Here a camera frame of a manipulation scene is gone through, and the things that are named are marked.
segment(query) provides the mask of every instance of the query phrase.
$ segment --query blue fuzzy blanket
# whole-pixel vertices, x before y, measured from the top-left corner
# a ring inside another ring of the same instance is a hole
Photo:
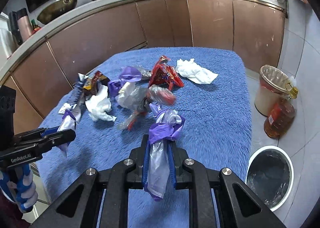
[[[113,80],[117,79],[124,66],[142,65],[152,69],[161,55],[171,58],[169,65],[173,66],[180,58],[195,58],[198,65],[219,74],[211,84],[204,85],[181,78],[185,86],[174,88],[177,100],[172,108],[186,119],[177,146],[186,149],[190,158],[207,168],[220,170],[229,167],[244,180],[251,145],[251,111],[244,65],[236,53],[195,47],[141,49],[116,54],[97,70]],[[41,127],[60,125],[62,115],[57,112],[67,98],[68,95],[60,100]],[[127,158],[133,148],[140,146],[143,134],[148,133],[150,125],[155,122],[150,113],[136,122],[131,131],[119,131],[116,124],[131,112],[117,106],[114,100],[111,103],[109,114],[117,117],[115,123],[93,122],[85,111],[67,157],[58,148],[53,148],[37,162],[52,200],[87,168],[104,170]],[[188,191],[175,191],[171,182],[168,182],[161,202],[154,202],[142,190],[130,190],[128,227],[187,228],[188,205]]]

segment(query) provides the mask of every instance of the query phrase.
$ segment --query trash bin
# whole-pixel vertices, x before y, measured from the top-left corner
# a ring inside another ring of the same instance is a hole
[[[260,68],[259,80],[260,87],[254,104],[261,114],[268,116],[279,97],[290,91],[291,86],[288,85],[290,81],[286,74],[270,65],[264,65]]]
[[[246,184],[271,211],[277,210],[287,200],[293,179],[289,156],[276,146],[260,148],[249,160]]]

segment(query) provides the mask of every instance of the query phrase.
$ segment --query cabinet panel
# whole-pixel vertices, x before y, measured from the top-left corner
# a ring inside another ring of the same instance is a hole
[[[176,47],[192,47],[192,34],[187,0],[165,0]]]
[[[44,117],[71,90],[46,43],[23,61],[13,76],[21,91]]]
[[[14,134],[38,128],[43,120],[42,117],[19,91],[12,78],[8,78],[4,85],[17,91],[15,113],[13,114]]]
[[[255,72],[265,64],[277,66],[284,30],[283,13],[245,0],[233,0],[233,9],[233,50],[244,66]]]
[[[194,47],[232,50],[232,0],[188,0]]]
[[[137,7],[148,47],[174,47],[165,0],[141,1]]]
[[[71,83],[112,55],[145,42],[135,3],[90,16],[49,39],[57,62]]]

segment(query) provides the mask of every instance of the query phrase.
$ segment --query blue and white glove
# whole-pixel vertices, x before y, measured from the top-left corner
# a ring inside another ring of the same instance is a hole
[[[11,175],[16,175],[17,183],[10,180]],[[0,171],[0,188],[7,199],[17,204],[22,213],[30,212],[38,199],[29,164],[15,168],[10,173]]]

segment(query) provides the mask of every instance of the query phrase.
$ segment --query silver bolt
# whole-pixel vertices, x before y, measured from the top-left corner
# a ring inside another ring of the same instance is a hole
[[[87,175],[94,175],[96,173],[96,170],[94,168],[89,168],[85,171]]]
[[[123,164],[126,165],[126,166],[130,166],[133,164],[133,160],[132,159],[125,159],[123,161]]]
[[[184,163],[187,165],[193,165],[195,163],[195,161],[193,159],[185,159]]]
[[[229,168],[223,168],[222,169],[222,173],[225,174],[225,175],[230,175],[232,173],[232,171]]]

